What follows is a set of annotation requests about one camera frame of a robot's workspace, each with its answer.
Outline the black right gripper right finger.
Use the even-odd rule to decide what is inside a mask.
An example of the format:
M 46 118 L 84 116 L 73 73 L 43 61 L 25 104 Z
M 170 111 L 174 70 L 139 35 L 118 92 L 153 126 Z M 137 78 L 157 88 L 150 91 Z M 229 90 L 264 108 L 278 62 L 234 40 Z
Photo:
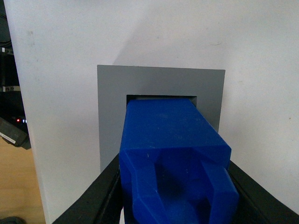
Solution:
M 233 162 L 228 173 L 239 193 L 233 224 L 297 224 L 299 215 L 277 200 Z

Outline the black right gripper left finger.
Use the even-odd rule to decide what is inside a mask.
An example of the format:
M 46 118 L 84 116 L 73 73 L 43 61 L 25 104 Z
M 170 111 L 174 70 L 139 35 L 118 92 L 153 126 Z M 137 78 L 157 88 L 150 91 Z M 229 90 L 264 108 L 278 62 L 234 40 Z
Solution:
M 121 218 L 119 156 L 109 163 L 55 224 L 118 224 Z

